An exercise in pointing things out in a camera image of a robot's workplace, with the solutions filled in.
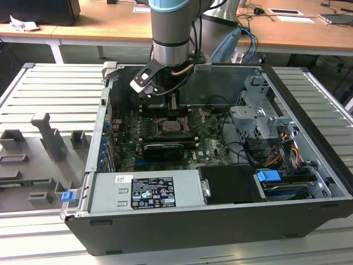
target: blue tab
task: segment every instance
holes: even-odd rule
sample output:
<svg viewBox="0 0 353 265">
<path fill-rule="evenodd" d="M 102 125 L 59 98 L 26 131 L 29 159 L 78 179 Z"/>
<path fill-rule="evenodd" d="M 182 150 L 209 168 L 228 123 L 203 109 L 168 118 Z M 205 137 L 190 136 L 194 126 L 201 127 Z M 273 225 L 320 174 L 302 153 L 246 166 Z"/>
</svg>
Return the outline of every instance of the blue tab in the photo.
<svg viewBox="0 0 353 265">
<path fill-rule="evenodd" d="M 76 192 L 63 192 L 61 195 L 63 203 L 72 203 L 76 201 Z"/>
<path fill-rule="evenodd" d="M 281 181 L 281 176 L 277 170 L 261 170 L 258 173 L 259 181 Z"/>
</svg>

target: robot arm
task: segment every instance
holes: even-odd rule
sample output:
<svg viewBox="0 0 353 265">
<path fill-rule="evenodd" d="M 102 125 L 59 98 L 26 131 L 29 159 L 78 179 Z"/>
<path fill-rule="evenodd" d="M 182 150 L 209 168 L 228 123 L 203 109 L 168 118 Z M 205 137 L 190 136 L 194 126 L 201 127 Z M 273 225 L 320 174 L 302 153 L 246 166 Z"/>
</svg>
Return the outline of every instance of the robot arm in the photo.
<svg viewBox="0 0 353 265">
<path fill-rule="evenodd" d="M 190 76 L 190 28 L 214 0 L 149 0 L 151 6 L 153 60 L 131 81 L 137 92 L 164 96 L 182 86 Z M 158 86 L 165 92 L 156 94 Z"/>
</svg>

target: warning label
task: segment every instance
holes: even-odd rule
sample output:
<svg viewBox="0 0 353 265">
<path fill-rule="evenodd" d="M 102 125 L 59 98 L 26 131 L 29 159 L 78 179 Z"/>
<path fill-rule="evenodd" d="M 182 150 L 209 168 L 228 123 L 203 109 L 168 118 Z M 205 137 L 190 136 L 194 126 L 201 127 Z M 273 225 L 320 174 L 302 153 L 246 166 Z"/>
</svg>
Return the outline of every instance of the warning label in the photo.
<svg viewBox="0 0 353 265">
<path fill-rule="evenodd" d="M 175 206 L 172 177 L 132 179 L 131 207 L 134 210 Z"/>
</svg>

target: metal bracket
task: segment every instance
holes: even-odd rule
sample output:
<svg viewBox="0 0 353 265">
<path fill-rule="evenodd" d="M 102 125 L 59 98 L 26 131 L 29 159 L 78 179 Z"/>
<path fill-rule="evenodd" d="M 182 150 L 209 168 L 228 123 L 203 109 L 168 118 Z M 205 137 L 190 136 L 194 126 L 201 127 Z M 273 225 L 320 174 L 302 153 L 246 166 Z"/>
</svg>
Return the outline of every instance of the metal bracket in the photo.
<svg viewBox="0 0 353 265">
<path fill-rule="evenodd" d="M 146 87 L 148 87 L 152 78 L 165 66 L 161 65 L 156 60 L 152 60 L 148 64 L 145 65 L 143 69 L 138 72 L 137 75 L 133 78 L 130 83 L 130 86 L 137 92 L 143 91 Z"/>
</svg>

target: wooden desk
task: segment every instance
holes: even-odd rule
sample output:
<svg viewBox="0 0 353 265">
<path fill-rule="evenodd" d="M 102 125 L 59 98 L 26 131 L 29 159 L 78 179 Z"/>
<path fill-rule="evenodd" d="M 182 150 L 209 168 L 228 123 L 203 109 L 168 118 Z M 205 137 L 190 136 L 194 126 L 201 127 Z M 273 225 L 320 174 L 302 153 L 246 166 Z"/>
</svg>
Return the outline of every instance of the wooden desk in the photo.
<svg viewBox="0 0 353 265">
<path fill-rule="evenodd" d="M 106 0 L 80 0 L 81 15 L 74 26 L 58 26 L 56 39 L 151 41 L 151 15 L 133 13 L 134 4 L 107 4 Z"/>
<path fill-rule="evenodd" d="M 319 13 L 333 13 L 320 6 L 320 0 L 252 0 L 260 4 L 267 14 L 268 8 L 297 9 L 305 16 L 316 17 Z M 0 38 L 5 42 L 49 44 L 55 61 L 63 63 L 60 45 L 98 46 L 99 57 L 104 57 L 102 46 L 150 47 L 152 40 L 150 14 L 133 13 L 135 4 L 121 2 L 107 4 L 106 0 L 80 0 L 81 14 L 74 26 L 41 25 L 40 31 L 19 33 L 9 25 L 0 24 Z M 338 12 L 340 8 L 352 9 L 352 4 L 331 2 Z M 238 14 L 247 12 L 239 8 Z M 295 54 L 353 56 L 353 28 L 327 26 L 321 18 L 312 18 L 315 24 L 281 22 L 278 18 L 254 17 L 250 21 L 253 33 L 259 39 L 258 51 Z M 247 26 L 245 19 L 240 19 Z M 238 49 L 247 49 L 248 36 L 241 36 Z"/>
<path fill-rule="evenodd" d="M 259 4 L 268 15 L 272 14 L 268 8 L 294 9 L 303 13 L 303 17 L 317 17 L 318 14 L 333 14 L 329 8 L 320 6 L 320 3 L 328 3 L 325 0 L 252 0 L 252 4 Z M 331 7 L 338 13 L 340 8 L 353 9 L 353 4 L 331 1 Z M 248 5 L 239 8 L 238 14 L 249 13 L 254 15 L 254 7 Z M 253 17 L 250 27 L 259 39 L 258 51 L 265 52 L 289 52 L 298 54 L 320 55 L 353 55 L 353 28 L 350 26 L 327 26 L 322 18 L 311 18 L 315 24 L 282 22 L 277 17 Z M 243 26 L 247 27 L 245 19 L 239 19 Z M 250 44 L 248 36 L 242 36 L 239 46 Z"/>
</svg>

